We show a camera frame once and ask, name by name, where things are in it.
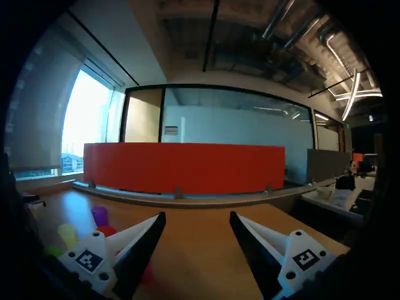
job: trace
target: office desk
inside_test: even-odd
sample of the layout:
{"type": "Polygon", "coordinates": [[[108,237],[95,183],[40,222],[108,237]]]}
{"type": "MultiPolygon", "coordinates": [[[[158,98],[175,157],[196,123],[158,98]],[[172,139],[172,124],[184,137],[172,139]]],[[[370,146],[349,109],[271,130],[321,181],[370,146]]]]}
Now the office desk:
{"type": "Polygon", "coordinates": [[[257,299],[260,290],[229,224],[235,210],[257,223],[288,235],[302,229],[335,255],[349,248],[292,218],[270,204],[220,209],[158,208],[116,202],[67,189],[42,197],[47,206],[38,217],[45,246],[65,246],[57,234],[62,223],[75,226],[79,238],[96,225],[91,207],[108,209],[109,224],[117,231],[160,211],[166,225],[151,257],[153,280],[140,284],[135,300],[152,299],[257,299]]]}
{"type": "MultiPolygon", "coordinates": [[[[302,194],[301,199],[360,223],[363,219],[363,216],[351,212],[350,208],[352,207],[352,205],[354,204],[354,202],[356,201],[357,197],[359,196],[362,190],[372,191],[374,189],[375,179],[376,179],[375,177],[365,177],[365,178],[356,177],[355,189],[347,197],[344,203],[344,207],[330,203],[326,199],[321,199],[319,197],[319,193],[317,190],[313,190],[311,192],[302,194]]],[[[329,188],[334,192],[335,184],[330,185],[329,188]]]]}

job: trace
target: light fixture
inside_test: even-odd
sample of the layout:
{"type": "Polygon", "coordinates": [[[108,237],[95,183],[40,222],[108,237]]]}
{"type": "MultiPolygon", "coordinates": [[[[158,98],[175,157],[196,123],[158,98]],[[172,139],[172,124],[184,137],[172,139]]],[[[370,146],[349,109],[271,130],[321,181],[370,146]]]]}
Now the light fixture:
{"type": "MultiPolygon", "coordinates": [[[[364,89],[364,90],[359,90],[357,92],[357,95],[362,94],[362,93],[380,93],[381,90],[379,88],[372,88],[372,89],[364,89]]],[[[344,97],[344,96],[349,96],[350,97],[351,92],[345,92],[342,94],[337,94],[335,97],[344,97]]]]}
{"type": "Polygon", "coordinates": [[[323,115],[321,115],[319,113],[316,113],[315,116],[318,117],[318,118],[321,118],[322,120],[325,120],[325,121],[329,120],[326,116],[323,116],[323,115]]]}
{"type": "Polygon", "coordinates": [[[265,110],[265,111],[274,111],[274,112],[283,112],[285,115],[288,115],[289,113],[286,110],[282,110],[279,108],[269,108],[269,107],[258,107],[258,106],[253,106],[254,109],[257,110],[265,110]]]}
{"type": "Polygon", "coordinates": [[[253,107],[254,109],[258,109],[258,110],[266,110],[266,111],[274,111],[275,109],[273,108],[269,108],[269,107],[253,107]]]}
{"type": "Polygon", "coordinates": [[[354,81],[351,86],[351,92],[350,92],[350,99],[347,102],[346,108],[344,109],[343,116],[341,117],[342,121],[346,120],[347,116],[349,115],[350,109],[353,106],[354,98],[356,97],[357,90],[359,89],[359,84],[360,84],[360,76],[361,74],[357,72],[357,70],[354,70],[354,81]]]}
{"type": "MultiPolygon", "coordinates": [[[[382,93],[380,92],[372,92],[372,93],[365,93],[365,94],[358,94],[355,95],[354,98],[361,98],[361,97],[383,97],[382,93]]],[[[340,100],[346,100],[349,99],[350,96],[344,96],[341,98],[337,98],[335,99],[336,101],[340,101],[340,100]]]]}

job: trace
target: orange partition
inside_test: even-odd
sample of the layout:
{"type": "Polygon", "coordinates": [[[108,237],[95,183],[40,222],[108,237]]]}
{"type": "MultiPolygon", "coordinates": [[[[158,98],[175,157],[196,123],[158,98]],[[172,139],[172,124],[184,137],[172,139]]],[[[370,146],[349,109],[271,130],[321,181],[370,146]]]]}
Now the orange partition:
{"type": "Polygon", "coordinates": [[[83,179],[144,193],[235,194],[282,189],[285,148],[206,143],[84,145],[83,179]]]}
{"type": "Polygon", "coordinates": [[[364,160],[364,154],[362,153],[353,153],[353,162],[355,163],[355,167],[359,168],[359,162],[364,160]]]}

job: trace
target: desk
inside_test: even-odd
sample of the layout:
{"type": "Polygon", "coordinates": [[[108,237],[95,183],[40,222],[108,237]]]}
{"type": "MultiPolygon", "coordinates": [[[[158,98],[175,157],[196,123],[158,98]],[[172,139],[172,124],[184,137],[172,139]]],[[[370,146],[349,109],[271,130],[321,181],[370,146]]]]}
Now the desk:
{"type": "MultiPolygon", "coordinates": [[[[307,192],[301,195],[301,199],[307,201],[311,204],[317,205],[323,209],[327,209],[333,211],[337,214],[345,216],[346,218],[352,219],[356,222],[361,222],[363,216],[350,211],[350,208],[356,201],[357,197],[361,193],[362,190],[372,191],[374,189],[375,177],[356,177],[355,178],[355,189],[351,192],[351,194],[347,197],[344,207],[329,203],[328,200],[321,199],[319,197],[318,191],[313,190],[311,192],[307,192]]],[[[335,192],[335,184],[329,186],[333,192],[335,192]]]]}
{"type": "Polygon", "coordinates": [[[349,248],[290,217],[270,204],[221,209],[157,208],[116,202],[65,190],[43,197],[47,206],[38,218],[45,246],[62,246],[57,227],[70,223],[79,238],[96,228],[91,207],[108,209],[109,224],[124,230],[160,211],[166,225],[151,257],[153,281],[140,284],[135,300],[261,299],[253,274],[229,224],[230,211],[288,235],[302,229],[335,255],[349,248]]]}

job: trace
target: roller shade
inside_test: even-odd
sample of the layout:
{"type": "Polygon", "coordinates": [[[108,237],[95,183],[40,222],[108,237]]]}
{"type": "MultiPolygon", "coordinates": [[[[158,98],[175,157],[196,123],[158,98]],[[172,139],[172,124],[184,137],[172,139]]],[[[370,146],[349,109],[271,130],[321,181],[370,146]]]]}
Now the roller shade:
{"type": "Polygon", "coordinates": [[[52,31],[32,50],[14,87],[5,124],[4,151],[11,169],[60,168],[64,117],[82,61],[52,31]]]}

